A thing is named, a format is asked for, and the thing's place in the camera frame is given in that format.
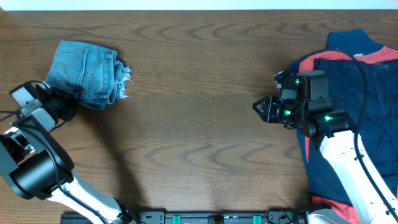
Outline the light blue denim jeans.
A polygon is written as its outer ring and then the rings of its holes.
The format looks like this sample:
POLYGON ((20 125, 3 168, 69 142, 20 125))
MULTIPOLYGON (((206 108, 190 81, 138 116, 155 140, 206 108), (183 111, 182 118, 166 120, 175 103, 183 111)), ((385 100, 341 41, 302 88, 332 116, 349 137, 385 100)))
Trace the light blue denim jeans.
POLYGON ((126 83, 132 68, 118 59, 118 52, 86 42, 59 43, 45 79, 51 87, 74 94, 78 102, 93 110, 104 110, 127 98, 126 83))

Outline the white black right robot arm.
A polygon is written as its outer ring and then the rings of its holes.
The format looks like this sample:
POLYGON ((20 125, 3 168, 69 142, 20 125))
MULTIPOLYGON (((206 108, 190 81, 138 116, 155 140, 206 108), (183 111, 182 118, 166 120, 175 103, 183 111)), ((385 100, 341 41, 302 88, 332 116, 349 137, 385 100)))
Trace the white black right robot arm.
POLYGON ((361 223, 396 223, 397 199, 369 158, 359 123, 335 111, 321 70, 275 75, 280 96, 266 96, 252 107, 267 123, 299 129, 332 166, 361 223))

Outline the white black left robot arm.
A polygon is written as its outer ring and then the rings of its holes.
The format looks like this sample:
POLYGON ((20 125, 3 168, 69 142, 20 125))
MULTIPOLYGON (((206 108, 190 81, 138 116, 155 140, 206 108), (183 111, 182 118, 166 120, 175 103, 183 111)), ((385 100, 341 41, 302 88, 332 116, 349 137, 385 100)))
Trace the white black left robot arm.
POLYGON ((5 112, 16 120, 1 134, 1 175, 18 196, 58 202, 80 214, 64 218, 67 223, 139 223, 117 199, 79 177, 70 156, 52 137, 60 120, 74 117, 74 94, 32 80, 10 95, 20 107, 5 112))

